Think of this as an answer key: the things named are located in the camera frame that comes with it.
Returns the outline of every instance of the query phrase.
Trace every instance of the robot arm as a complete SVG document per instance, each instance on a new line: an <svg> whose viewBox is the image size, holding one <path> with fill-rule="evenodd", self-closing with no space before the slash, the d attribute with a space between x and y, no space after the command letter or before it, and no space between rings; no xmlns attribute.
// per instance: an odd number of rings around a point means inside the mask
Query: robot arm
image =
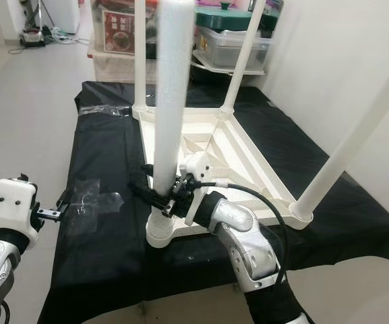
<svg viewBox="0 0 389 324"><path fill-rule="evenodd" d="M68 192L58 200L55 211L41 209L35 201L36 192L37 186L28 182L25 175L0 180L0 316L3 306L6 323L9 309L4 298L13 286L13 272L20 256L36 244L44 219L58 221L67 208Z"/></svg>
<svg viewBox="0 0 389 324"><path fill-rule="evenodd" d="M205 168L204 165L199 167L200 154L184 161L181 176L176 178L168 196L157 195L155 191L135 184L131 185L133 191L159 208L164 216L184 217L186 224L196 222L217 235L229 253L255 324L308 324L287 278L283 276L285 270L280 274L278 258L262 235L255 214L244 206L229 202L219 192L206 194L204 186L225 187L226 184L200 182L204 175L198 170ZM145 165L143 170L149 176L153 175L152 165Z"/></svg>
<svg viewBox="0 0 389 324"><path fill-rule="evenodd" d="M211 192L204 196L193 220L216 234L226 247L255 324L309 323L287 279L275 284L280 265L252 211Z"/></svg>

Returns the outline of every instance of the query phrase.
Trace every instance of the black tablecloth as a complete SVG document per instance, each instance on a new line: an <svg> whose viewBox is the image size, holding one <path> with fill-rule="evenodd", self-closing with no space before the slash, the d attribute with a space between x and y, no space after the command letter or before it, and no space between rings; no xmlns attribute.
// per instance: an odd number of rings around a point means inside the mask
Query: black tablecloth
<svg viewBox="0 0 389 324"><path fill-rule="evenodd" d="M192 87L187 105L219 107L225 93L225 88ZM148 88L148 94L153 105L154 89ZM129 107L132 103L130 84L85 82L76 98L78 109ZM235 116L298 198L327 155L268 103L259 90L241 88ZM40 323L81 323L142 300L235 282L227 252L214 236L175 239L163 249L146 243L150 207L133 197L127 187L133 177L146 183L138 173L143 162L139 125L131 116L79 116L67 187L81 191L79 188L96 184L99 194L118 192L123 204L119 211L98 209L66 215ZM279 228L272 230L280 235ZM302 231L289 231L289 269L332 265L367 255L389 259L389 214L345 174L317 207L314 220Z"/></svg>

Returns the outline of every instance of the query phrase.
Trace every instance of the red box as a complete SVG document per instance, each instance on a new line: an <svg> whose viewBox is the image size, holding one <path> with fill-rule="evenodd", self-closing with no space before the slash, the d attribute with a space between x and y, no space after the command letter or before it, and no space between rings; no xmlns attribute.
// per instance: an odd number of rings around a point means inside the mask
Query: red box
<svg viewBox="0 0 389 324"><path fill-rule="evenodd" d="M134 54L134 15L102 11L104 50L111 53Z"/></svg>

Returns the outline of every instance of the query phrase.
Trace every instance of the green lid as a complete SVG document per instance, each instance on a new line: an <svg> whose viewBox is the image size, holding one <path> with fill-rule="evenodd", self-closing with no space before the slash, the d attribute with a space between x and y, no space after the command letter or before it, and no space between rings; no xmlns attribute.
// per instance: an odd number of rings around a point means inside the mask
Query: green lid
<svg viewBox="0 0 389 324"><path fill-rule="evenodd" d="M229 8L230 3L218 7L196 7L196 25L215 30L247 30L252 13Z"/></svg>

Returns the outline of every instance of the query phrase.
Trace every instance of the white plastic leg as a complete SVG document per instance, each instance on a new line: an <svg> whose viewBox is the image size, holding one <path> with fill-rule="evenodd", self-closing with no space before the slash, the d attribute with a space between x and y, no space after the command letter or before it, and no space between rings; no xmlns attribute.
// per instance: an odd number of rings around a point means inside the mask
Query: white plastic leg
<svg viewBox="0 0 389 324"><path fill-rule="evenodd" d="M388 111L389 79L374 99L371 107L361 118L361 121L339 144L299 200L290 204L289 208L292 214L303 220L313 217L314 209L344 172L349 161L362 147Z"/></svg>
<svg viewBox="0 0 389 324"><path fill-rule="evenodd" d="M139 112L147 111L146 106L146 0L134 3L134 104L133 117L139 120Z"/></svg>
<svg viewBox="0 0 389 324"><path fill-rule="evenodd" d="M221 106L221 113L223 113L223 115L230 114L235 111L233 107L235 106L236 96L239 91L239 87L241 86L243 73L247 67L249 54L251 53L251 48L253 47L253 42L256 38L260 20L262 19L265 3L265 1L257 1L256 6L254 7L253 15L249 21L247 34L245 35L241 52L237 59L235 72L233 73L224 104Z"/></svg>
<svg viewBox="0 0 389 324"><path fill-rule="evenodd" d="M155 109L154 189L166 195L175 183L187 95L194 25L194 0L160 0L158 75ZM175 220L153 208L146 225L148 242L166 246Z"/></svg>

